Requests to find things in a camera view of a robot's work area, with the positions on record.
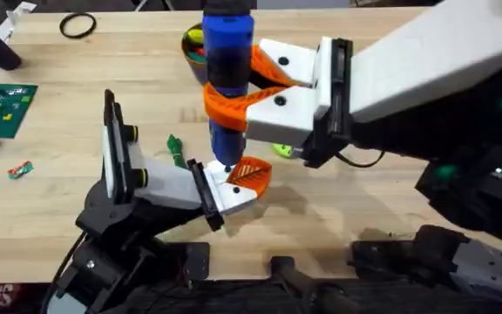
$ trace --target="black bracket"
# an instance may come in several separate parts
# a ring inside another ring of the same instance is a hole
[[[222,227],[224,219],[216,207],[216,202],[208,186],[202,163],[197,163],[197,161],[191,159],[187,161],[187,167],[191,171],[191,174],[193,174],[197,191],[199,191],[202,213],[207,218],[210,229],[216,231]]]
[[[349,86],[353,43],[332,40],[331,101],[329,110],[313,121],[313,133],[303,144],[305,167],[319,168],[351,142]]]

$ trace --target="circuit board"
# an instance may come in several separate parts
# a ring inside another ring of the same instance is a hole
[[[0,84],[0,138],[15,137],[36,90],[36,85]]]

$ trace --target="wooden workbench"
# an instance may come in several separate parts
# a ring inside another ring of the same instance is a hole
[[[421,11],[257,11],[255,38],[315,47],[325,35],[352,39],[359,51]],[[0,145],[0,282],[49,281],[78,236],[75,218],[101,169],[105,88],[116,93],[125,120],[139,125],[146,154],[173,163],[166,149],[173,133],[187,158],[213,158],[200,86],[180,51],[200,12],[101,13],[95,33],[82,40],[59,34],[63,16],[22,17],[11,46],[24,65],[0,71],[0,83],[39,85],[17,137]],[[358,161],[377,157],[344,152]],[[230,216],[216,233],[197,220],[160,235],[210,242],[211,278],[263,277],[274,255],[295,257],[311,276],[354,276],[346,266],[351,241],[404,239],[426,223],[455,229],[414,190],[425,165],[419,160],[387,155],[366,170],[333,160],[314,170],[276,156],[268,144],[248,142],[247,153],[273,164],[258,206]],[[6,170],[25,160],[35,170],[9,180]],[[488,235],[468,234],[502,248]]]

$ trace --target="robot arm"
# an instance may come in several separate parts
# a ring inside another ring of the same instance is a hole
[[[416,189],[430,205],[502,238],[502,1],[444,1],[353,57],[351,46],[263,39],[253,70],[282,87],[223,99],[207,86],[207,113],[298,148],[306,167],[350,144],[427,160]]]

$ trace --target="yellow object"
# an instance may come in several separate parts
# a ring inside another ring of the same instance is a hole
[[[290,145],[273,144],[272,148],[280,156],[284,158],[292,158],[292,147]]]
[[[189,40],[196,44],[202,44],[204,42],[204,36],[202,34],[202,30],[192,29],[187,32],[187,36]]]

